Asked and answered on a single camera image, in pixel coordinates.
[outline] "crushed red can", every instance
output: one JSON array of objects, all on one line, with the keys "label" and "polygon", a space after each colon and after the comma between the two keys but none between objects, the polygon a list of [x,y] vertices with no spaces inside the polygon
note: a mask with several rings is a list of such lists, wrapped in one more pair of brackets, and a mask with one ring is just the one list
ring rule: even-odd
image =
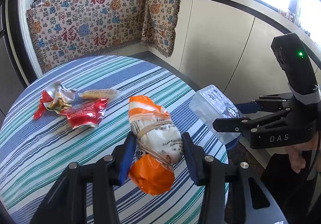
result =
[{"label": "crushed red can", "polygon": [[83,126],[98,127],[104,118],[106,108],[107,99],[101,98],[96,101],[74,105],[61,111],[60,115],[67,117],[73,129]]}]

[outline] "red wrapper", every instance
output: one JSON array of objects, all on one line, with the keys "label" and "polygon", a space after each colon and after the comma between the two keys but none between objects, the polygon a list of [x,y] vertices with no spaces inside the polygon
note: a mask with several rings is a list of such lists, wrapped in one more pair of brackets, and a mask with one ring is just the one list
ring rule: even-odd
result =
[{"label": "red wrapper", "polygon": [[106,107],[107,99],[101,98],[65,109],[60,112],[60,115],[67,117],[73,129],[82,126],[98,127],[104,118]]},{"label": "red wrapper", "polygon": [[46,110],[46,107],[44,106],[43,103],[51,102],[53,100],[54,99],[47,93],[47,91],[43,91],[42,98],[40,99],[40,102],[39,102],[38,110],[33,115],[33,119],[34,120],[39,119],[42,116],[43,112]]}]

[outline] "striped tablecloth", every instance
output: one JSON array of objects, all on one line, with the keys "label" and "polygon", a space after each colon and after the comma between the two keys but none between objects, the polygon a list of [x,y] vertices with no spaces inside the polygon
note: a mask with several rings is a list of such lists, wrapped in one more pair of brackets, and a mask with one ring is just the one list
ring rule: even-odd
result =
[{"label": "striped tablecloth", "polygon": [[[46,111],[33,120],[42,90],[60,81],[80,92],[114,88],[121,96],[108,104],[99,128],[72,130],[64,116]],[[88,57],[63,64],[36,80],[12,105],[0,131],[0,194],[17,224],[29,223],[53,183],[70,163],[94,163],[123,143],[130,128],[128,100],[147,95],[166,107],[181,133],[188,131],[206,153],[227,163],[224,145],[189,109],[194,91],[168,70],[120,56]],[[74,104],[82,100],[77,97]],[[204,187],[191,181],[182,160],[171,191],[152,197],[129,179],[115,187],[121,223],[196,223]],[[225,186],[227,198],[228,185]],[[87,186],[87,220],[93,223],[92,188]]]}]

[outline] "clear plastic container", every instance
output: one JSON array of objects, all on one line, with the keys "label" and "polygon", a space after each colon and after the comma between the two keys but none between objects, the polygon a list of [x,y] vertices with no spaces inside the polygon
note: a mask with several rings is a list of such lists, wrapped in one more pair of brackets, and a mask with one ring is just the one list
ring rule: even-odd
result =
[{"label": "clear plastic container", "polygon": [[222,144],[227,144],[240,135],[240,133],[217,132],[213,129],[213,122],[218,118],[243,117],[235,105],[214,85],[197,91],[189,107]]}]

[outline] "black cable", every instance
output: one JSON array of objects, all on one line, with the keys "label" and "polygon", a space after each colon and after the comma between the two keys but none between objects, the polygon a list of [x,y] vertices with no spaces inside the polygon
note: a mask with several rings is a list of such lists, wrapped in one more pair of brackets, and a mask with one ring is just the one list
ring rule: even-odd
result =
[{"label": "black cable", "polygon": [[299,190],[299,188],[305,183],[305,181],[307,180],[307,178],[309,177],[309,175],[312,172],[312,169],[314,168],[314,165],[316,164],[317,161],[317,157],[319,155],[320,152],[320,142],[321,142],[321,132],[318,132],[318,144],[317,144],[317,151],[316,151],[316,155],[313,158],[313,162],[311,164],[311,167],[309,169],[308,174],[302,178],[302,180],[300,181],[300,183],[296,186],[296,188],[291,192],[291,194],[288,196],[288,198],[284,201],[283,205],[282,205],[282,211],[284,210],[285,206],[288,204],[288,202],[290,201],[290,199],[294,196],[294,194]]}]

